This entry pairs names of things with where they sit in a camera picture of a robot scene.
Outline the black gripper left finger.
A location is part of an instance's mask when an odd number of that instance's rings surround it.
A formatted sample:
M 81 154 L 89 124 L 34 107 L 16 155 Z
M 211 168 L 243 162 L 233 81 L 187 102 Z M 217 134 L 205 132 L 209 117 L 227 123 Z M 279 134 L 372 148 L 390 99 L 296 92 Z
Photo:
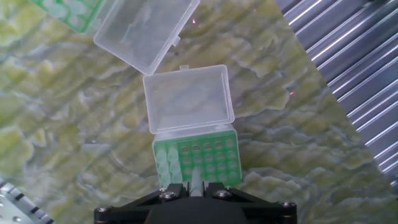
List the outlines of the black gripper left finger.
M 189 183 L 170 184 L 121 207 L 98 207 L 95 224 L 145 223 L 153 208 L 188 197 L 189 190 Z

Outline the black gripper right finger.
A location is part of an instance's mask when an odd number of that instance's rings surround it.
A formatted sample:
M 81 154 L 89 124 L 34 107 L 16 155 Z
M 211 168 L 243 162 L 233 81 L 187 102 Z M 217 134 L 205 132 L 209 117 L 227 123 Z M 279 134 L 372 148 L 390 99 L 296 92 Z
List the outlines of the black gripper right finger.
M 231 223 L 297 224 L 297 204 L 291 201 L 268 202 L 221 182 L 205 182 L 204 196 L 225 202 Z

